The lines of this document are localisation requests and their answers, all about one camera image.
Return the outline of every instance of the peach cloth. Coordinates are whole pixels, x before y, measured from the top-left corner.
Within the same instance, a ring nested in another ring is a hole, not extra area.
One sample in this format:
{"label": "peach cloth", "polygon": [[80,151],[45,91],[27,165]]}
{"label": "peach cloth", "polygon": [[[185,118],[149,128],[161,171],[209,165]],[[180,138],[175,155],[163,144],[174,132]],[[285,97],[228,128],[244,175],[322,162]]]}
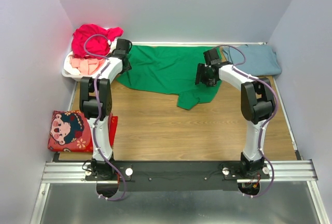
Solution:
{"label": "peach cloth", "polygon": [[104,64],[105,59],[97,58],[75,58],[71,57],[70,63],[77,68],[81,75],[93,75]]}

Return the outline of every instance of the cartoon girl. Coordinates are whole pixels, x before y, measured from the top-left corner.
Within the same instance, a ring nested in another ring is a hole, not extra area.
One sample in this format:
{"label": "cartoon girl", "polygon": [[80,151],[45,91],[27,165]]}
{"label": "cartoon girl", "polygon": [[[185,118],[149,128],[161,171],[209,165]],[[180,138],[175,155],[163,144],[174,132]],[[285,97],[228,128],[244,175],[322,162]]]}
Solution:
{"label": "cartoon girl", "polygon": [[80,138],[84,125],[80,115],[76,113],[58,113],[52,122],[50,135],[60,145],[69,144]]}

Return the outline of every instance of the white knob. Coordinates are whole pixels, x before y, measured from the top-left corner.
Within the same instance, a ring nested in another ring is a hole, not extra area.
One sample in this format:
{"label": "white knob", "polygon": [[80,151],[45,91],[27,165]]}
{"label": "white knob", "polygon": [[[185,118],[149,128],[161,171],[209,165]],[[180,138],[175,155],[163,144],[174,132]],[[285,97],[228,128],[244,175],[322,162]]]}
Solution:
{"label": "white knob", "polygon": [[126,175],[127,176],[131,176],[132,174],[133,174],[133,169],[132,168],[126,169]]}

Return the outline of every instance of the cartoon print pillow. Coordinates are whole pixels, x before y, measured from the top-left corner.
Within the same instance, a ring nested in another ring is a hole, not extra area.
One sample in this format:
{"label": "cartoon print pillow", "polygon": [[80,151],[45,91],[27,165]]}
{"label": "cartoon print pillow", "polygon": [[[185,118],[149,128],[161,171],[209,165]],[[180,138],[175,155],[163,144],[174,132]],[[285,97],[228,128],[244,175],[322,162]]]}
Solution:
{"label": "cartoon print pillow", "polygon": [[53,111],[48,148],[52,151],[92,152],[89,124],[80,111]]}

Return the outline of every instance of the pink cloth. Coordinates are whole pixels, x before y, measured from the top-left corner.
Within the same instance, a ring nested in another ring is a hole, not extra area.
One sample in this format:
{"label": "pink cloth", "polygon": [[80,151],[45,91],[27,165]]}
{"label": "pink cloth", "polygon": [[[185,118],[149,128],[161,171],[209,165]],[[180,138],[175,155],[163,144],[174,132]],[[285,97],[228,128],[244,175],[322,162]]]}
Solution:
{"label": "pink cloth", "polygon": [[71,57],[70,63],[77,68],[82,75],[93,75],[104,64],[105,59],[97,58],[75,58]]}
{"label": "pink cloth", "polygon": [[[75,58],[84,58],[87,53],[84,51],[84,43],[85,41],[94,34],[102,34],[108,38],[110,41],[114,41],[114,39],[123,34],[123,30],[120,27],[104,29],[96,24],[83,24],[80,28],[78,28],[73,34],[72,41],[72,50]],[[96,36],[89,40],[86,46],[87,50],[93,54],[107,55],[109,53],[109,45],[107,40],[101,36]]]}

